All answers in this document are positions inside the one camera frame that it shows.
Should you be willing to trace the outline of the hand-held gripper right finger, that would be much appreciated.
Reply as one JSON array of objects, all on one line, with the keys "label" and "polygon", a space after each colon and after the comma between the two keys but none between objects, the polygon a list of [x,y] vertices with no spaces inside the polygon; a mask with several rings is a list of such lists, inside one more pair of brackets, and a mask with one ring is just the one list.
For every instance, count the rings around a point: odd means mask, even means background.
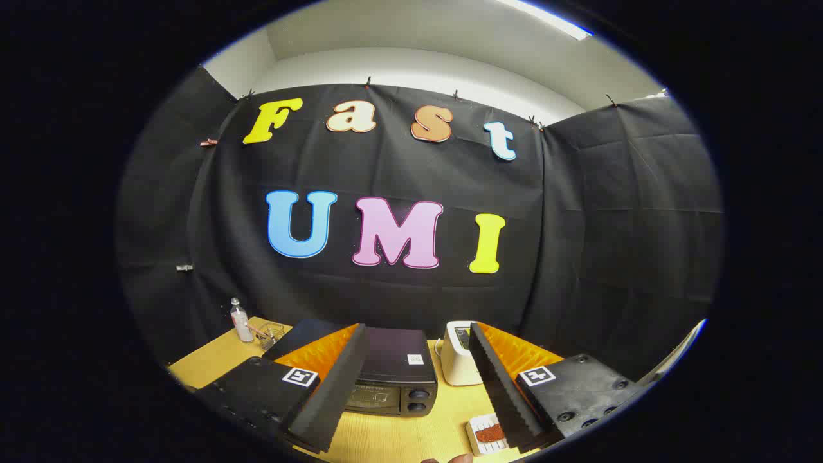
[{"label": "hand-held gripper right finger", "polygon": [[503,436],[521,453],[593,427],[647,389],[589,354],[561,358],[487,323],[471,323],[469,351]]}]

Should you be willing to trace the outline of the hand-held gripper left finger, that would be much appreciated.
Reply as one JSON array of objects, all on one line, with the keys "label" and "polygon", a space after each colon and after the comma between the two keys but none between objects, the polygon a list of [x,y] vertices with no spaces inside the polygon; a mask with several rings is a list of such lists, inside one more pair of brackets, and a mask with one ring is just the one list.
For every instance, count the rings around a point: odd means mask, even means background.
[{"label": "hand-held gripper left finger", "polygon": [[362,323],[297,323],[194,395],[261,439],[329,450],[368,354]]}]

